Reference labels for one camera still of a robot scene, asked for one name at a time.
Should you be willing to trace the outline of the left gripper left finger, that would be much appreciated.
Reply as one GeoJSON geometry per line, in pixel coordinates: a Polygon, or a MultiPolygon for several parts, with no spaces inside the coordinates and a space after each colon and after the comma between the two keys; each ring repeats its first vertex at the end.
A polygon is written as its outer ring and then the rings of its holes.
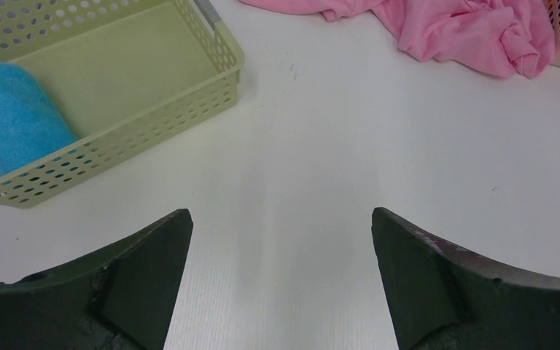
{"type": "Polygon", "coordinates": [[[0,349],[162,349],[193,233],[186,209],[75,260],[0,283],[0,349]]]}

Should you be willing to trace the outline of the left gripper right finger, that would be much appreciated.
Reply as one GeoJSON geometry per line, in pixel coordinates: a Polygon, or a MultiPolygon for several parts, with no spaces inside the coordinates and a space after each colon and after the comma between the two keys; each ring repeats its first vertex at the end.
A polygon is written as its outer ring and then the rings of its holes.
{"type": "Polygon", "coordinates": [[[560,278],[513,267],[377,208],[371,227],[400,349],[560,349],[560,278]]]}

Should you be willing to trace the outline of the blue towel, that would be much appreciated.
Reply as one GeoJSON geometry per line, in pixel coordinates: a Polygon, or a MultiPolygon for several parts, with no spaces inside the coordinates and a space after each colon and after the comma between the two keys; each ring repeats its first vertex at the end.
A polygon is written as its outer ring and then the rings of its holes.
{"type": "Polygon", "coordinates": [[[0,63],[0,177],[78,140],[31,74],[0,63]]]}

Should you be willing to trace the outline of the green plastic basket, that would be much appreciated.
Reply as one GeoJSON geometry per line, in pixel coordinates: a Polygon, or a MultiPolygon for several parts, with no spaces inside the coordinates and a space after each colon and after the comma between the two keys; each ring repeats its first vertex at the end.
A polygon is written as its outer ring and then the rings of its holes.
{"type": "Polygon", "coordinates": [[[233,106],[244,52],[209,1],[0,1],[0,62],[78,137],[0,177],[26,209],[233,106]]]}

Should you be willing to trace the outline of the pink towel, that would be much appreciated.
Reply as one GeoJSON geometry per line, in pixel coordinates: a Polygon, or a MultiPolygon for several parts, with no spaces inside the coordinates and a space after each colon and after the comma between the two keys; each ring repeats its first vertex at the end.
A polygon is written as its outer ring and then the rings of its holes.
{"type": "Polygon", "coordinates": [[[248,1],[288,15],[329,21],[372,12],[419,62],[456,61],[494,77],[538,77],[555,56],[555,34],[541,1],[248,1]]]}

